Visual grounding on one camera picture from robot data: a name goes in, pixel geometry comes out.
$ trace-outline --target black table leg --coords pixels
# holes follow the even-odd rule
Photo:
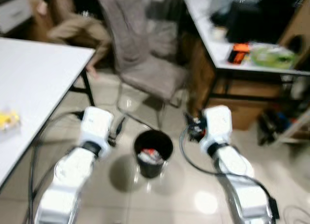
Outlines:
[[[208,92],[208,95],[206,96],[206,98],[204,100],[203,107],[202,107],[203,109],[205,109],[207,107],[209,100],[210,100],[210,97],[213,94],[213,90],[214,90],[215,86],[217,85],[217,81],[218,81],[218,75],[215,74],[214,79],[212,81],[212,84],[210,86],[210,90]]]
[[[86,90],[85,92],[88,95],[89,103],[92,106],[95,106],[95,102],[93,101],[93,94],[92,94],[91,86],[89,84],[89,81],[88,81],[88,78],[87,78],[87,73],[86,73],[85,69],[82,71],[81,76],[82,76],[83,81],[84,81],[85,90]]]

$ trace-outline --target person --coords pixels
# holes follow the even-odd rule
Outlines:
[[[46,16],[49,0],[40,1],[37,11]],[[47,34],[54,43],[66,44],[66,40],[73,38],[83,30],[98,41],[96,51],[86,65],[86,70],[97,77],[95,64],[98,63],[109,51],[111,39],[103,26],[103,15],[98,0],[73,0],[76,12],[68,16],[58,26],[52,28]]]

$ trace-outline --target trash can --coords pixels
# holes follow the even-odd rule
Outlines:
[[[157,150],[161,155],[163,162],[160,164],[151,164],[140,159],[138,155],[144,149]],[[156,130],[149,130],[141,133],[137,137],[134,143],[134,151],[137,162],[140,166],[141,174],[146,178],[155,178],[160,174],[165,161],[170,158],[173,152],[173,144],[170,137],[165,133]]]

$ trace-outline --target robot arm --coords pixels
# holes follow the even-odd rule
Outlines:
[[[236,148],[230,146],[231,112],[226,106],[205,109],[206,135],[199,145],[203,153],[214,160],[218,177],[230,205],[236,224],[271,224],[273,217],[265,191],[246,177],[254,178],[250,162]]]
[[[110,152],[110,112],[96,107],[85,110],[81,123],[80,147],[64,156],[54,168],[53,181],[39,203],[35,224],[74,224],[81,191],[92,174],[93,165]]]

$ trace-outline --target foot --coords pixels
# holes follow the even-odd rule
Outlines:
[[[95,79],[98,79],[98,73],[97,73],[97,71],[96,71],[96,69],[95,69],[94,66],[92,66],[92,65],[87,65],[87,66],[86,66],[86,70],[88,71],[88,73],[89,73],[92,77],[94,77]]]

